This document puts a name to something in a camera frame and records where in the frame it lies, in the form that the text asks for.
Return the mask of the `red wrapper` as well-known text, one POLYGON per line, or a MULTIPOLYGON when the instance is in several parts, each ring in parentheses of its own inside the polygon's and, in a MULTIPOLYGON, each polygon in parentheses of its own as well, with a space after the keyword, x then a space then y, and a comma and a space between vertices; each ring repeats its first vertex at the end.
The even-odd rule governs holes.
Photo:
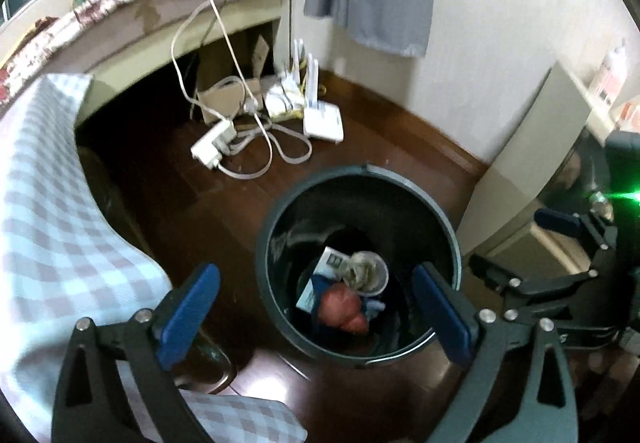
POLYGON ((323 325, 346 333, 366 333, 369 322, 361 312, 361 300, 344 283, 332 285, 320 299, 318 319, 323 325))

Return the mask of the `green white carton box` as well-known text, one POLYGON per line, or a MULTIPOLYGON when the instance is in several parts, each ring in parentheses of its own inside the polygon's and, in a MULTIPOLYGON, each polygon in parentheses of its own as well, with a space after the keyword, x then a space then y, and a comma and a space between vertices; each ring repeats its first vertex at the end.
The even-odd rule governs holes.
POLYGON ((317 302, 323 293, 333 284, 341 280, 341 267, 344 267, 349 256, 326 247, 318 262, 314 264, 314 269, 308 277, 303 278, 304 287, 299 293, 295 306, 299 311, 314 314, 317 312, 317 302))

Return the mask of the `black round trash bin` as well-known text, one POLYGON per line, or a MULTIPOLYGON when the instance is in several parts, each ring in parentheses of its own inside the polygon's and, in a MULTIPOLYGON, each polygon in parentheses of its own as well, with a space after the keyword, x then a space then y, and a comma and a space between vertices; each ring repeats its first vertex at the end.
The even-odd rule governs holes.
POLYGON ((395 363, 434 341, 421 265, 460 288, 454 229, 425 190, 370 164, 294 186, 255 250, 260 297, 281 335, 313 359, 352 368, 395 363))

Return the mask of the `clear plastic cup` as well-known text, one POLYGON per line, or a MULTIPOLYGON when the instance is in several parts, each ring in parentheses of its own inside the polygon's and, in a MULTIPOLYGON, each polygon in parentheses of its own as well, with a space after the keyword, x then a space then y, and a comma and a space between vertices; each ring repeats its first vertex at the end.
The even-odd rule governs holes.
POLYGON ((356 252, 343 264, 344 283, 364 297, 382 293, 388 284, 388 278, 390 272, 386 263, 371 251, 356 252))

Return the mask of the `checkered bed sheet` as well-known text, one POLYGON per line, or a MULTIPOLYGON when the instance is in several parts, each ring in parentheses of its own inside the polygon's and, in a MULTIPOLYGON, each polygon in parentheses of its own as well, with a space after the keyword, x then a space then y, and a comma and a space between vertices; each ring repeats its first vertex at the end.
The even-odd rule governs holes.
POLYGON ((1 390, 39 442, 51 437, 55 385, 78 319, 126 321, 170 288, 90 192, 75 140, 90 83, 48 74, 1 121, 1 390))

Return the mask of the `white power strip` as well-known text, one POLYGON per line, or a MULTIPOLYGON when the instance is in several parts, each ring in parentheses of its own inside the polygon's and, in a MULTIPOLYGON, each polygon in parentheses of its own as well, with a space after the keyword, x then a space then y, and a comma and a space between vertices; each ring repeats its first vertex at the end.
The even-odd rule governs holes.
POLYGON ((192 158, 207 169, 217 168, 222 157, 229 156, 229 145, 236 137, 233 122, 224 119, 210 128, 190 149, 192 158))

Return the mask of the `brown cardboard box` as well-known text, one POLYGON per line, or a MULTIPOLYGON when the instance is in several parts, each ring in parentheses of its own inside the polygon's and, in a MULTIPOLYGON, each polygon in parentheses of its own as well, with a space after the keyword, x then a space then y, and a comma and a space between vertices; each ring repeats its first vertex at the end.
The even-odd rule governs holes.
POLYGON ((219 115, 232 120, 264 109, 262 70, 270 54, 266 39, 247 32, 230 36, 200 49, 195 99, 204 105, 204 121, 217 122, 219 115))

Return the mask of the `white router box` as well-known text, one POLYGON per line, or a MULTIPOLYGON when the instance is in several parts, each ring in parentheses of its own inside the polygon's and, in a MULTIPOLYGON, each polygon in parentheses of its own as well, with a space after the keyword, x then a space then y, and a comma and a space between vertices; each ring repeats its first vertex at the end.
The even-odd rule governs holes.
POLYGON ((326 102, 307 107, 304 110, 303 132, 306 137, 342 143, 345 132, 340 107, 326 102))

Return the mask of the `white antenna router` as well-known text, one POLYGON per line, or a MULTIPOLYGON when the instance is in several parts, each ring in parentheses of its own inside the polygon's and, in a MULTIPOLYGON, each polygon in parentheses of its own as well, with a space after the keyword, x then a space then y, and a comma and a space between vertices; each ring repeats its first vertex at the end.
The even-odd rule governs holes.
POLYGON ((308 52, 302 39, 293 42, 291 69, 260 82, 262 103, 273 122, 302 119, 307 108, 319 103, 318 59, 308 52))

